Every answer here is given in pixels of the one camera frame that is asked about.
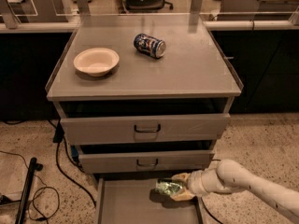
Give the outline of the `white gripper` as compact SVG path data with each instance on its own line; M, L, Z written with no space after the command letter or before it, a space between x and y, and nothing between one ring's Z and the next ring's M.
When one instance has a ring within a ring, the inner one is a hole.
M218 177L214 169L199 170L190 173L176 174L171 177L174 181L187 182L188 189L182 189L172 194L170 198L176 202L189 201L195 196L202 197L218 190Z

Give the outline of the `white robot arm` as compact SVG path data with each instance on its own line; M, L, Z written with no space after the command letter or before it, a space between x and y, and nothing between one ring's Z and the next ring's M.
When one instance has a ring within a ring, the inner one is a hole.
M236 161L221 160L216 168L174 175L172 180L183 183L183 188L171 195L174 201L247 190L293 224L299 224L299 193L254 175Z

